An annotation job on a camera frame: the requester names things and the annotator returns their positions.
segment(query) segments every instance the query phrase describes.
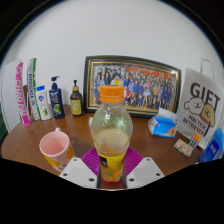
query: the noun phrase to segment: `purple mat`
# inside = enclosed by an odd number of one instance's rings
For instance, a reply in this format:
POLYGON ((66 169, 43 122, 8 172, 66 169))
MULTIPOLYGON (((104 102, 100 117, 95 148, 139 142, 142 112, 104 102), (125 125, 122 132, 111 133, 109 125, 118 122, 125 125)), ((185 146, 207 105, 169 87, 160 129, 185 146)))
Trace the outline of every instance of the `purple mat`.
MULTIPOLYGON (((124 157, 125 175, 131 171, 142 161, 143 157, 135 150, 128 148, 124 157)), ((99 171, 99 156, 95 148, 90 149, 85 153, 81 160, 89 167, 90 170, 97 176, 99 171)))

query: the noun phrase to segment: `pink plastic cup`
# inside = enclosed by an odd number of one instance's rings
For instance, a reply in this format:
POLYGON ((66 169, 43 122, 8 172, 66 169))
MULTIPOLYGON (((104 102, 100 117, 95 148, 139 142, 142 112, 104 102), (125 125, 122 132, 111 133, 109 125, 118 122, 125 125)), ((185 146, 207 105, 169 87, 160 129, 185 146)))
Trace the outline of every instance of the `pink plastic cup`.
POLYGON ((46 134, 41 139, 39 147, 45 159, 58 172, 62 172, 70 160, 75 157, 68 135, 60 128, 46 134))

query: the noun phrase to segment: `wooden table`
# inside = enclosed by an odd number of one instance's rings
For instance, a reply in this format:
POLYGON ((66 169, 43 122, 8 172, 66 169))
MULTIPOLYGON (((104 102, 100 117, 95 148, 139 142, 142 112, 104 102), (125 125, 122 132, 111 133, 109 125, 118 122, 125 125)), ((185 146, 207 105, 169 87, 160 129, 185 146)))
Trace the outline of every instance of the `wooden table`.
MULTIPOLYGON (((69 136, 75 154, 79 158, 94 146, 90 133, 90 124, 94 114, 86 113, 75 117, 71 114, 70 105, 64 105, 64 110, 65 117, 61 119, 35 121, 31 117, 32 123, 27 127, 20 122, 2 144, 3 158, 31 164, 59 176, 60 173, 47 162, 40 152, 39 143, 44 135, 60 127, 69 136)), ((184 156, 173 146, 180 138, 185 142, 189 140, 179 132, 176 133, 175 138, 152 136, 148 129, 148 120, 147 118, 132 118, 133 135, 130 141, 132 149, 142 157, 151 157, 165 176, 199 162, 203 149, 197 147, 189 158, 184 156)), ((121 189, 122 182, 114 184, 102 182, 101 188, 121 189)))

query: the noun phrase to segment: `picture frame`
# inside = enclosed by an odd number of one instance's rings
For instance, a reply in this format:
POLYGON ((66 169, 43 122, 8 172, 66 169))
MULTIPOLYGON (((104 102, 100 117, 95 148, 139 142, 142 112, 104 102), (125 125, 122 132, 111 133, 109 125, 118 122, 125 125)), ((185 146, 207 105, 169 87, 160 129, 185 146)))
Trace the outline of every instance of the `picture frame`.
POLYGON ((181 90, 181 70, 160 62, 125 56, 87 56, 83 106, 95 112, 101 85, 123 85, 124 107, 132 117, 151 118, 159 108, 176 113, 181 90))

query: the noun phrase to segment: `group photo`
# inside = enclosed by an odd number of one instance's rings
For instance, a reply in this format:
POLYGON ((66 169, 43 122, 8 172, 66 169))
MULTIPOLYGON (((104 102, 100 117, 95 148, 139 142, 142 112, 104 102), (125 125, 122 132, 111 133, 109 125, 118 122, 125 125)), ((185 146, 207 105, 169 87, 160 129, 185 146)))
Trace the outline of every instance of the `group photo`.
POLYGON ((138 110, 158 111, 164 108, 173 111, 176 75, 161 69, 122 64, 93 68, 91 104, 100 105, 100 86, 124 86, 124 107, 138 110))

